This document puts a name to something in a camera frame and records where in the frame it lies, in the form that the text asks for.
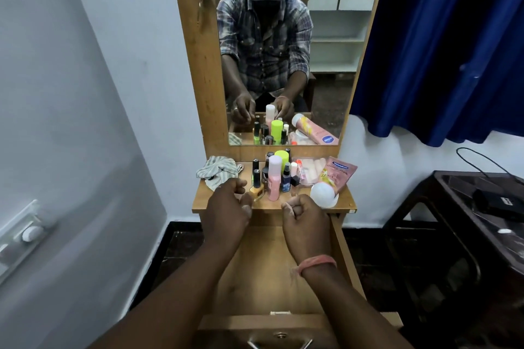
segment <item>plaid shirt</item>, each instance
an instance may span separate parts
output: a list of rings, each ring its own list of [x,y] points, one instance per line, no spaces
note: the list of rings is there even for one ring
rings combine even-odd
[[[293,72],[309,77],[313,22],[302,1],[283,0],[265,34],[251,0],[221,0],[216,13],[220,53],[237,60],[240,78],[254,99],[265,92],[277,97]]]

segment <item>wooden mirror frame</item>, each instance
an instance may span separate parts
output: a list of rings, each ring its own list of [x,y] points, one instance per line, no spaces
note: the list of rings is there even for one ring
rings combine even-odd
[[[199,11],[199,0],[178,0],[180,19],[193,89],[198,109],[200,127],[206,149],[206,157],[227,156],[235,161],[263,160],[267,152],[275,152],[286,147],[294,155],[310,157],[338,156],[342,144],[347,118],[355,94],[367,42],[375,18],[378,0],[374,0],[370,23],[364,40],[363,51],[358,61],[353,89],[347,106],[344,124],[338,145],[230,145],[228,141],[227,115],[225,108],[224,82],[219,49],[219,34],[216,23],[215,0],[204,0]]]

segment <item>mirror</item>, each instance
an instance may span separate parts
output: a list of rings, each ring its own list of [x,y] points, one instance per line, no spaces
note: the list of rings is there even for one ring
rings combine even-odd
[[[229,144],[337,145],[374,0],[216,1]]]

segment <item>wall socket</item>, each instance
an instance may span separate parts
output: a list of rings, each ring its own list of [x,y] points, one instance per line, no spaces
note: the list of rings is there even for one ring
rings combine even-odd
[[[49,234],[38,218],[40,203],[33,200],[0,229],[0,284]]]

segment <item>drawer handle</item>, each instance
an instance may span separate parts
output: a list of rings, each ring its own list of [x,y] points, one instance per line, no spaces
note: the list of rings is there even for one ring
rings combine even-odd
[[[287,334],[285,336],[277,336],[278,338],[285,338],[287,336]],[[309,345],[311,345],[313,343],[313,340],[310,339],[309,341],[307,341],[304,345],[302,345],[300,347],[300,349],[308,349]],[[247,344],[252,347],[252,349],[260,349],[254,342],[252,341],[247,341]]]

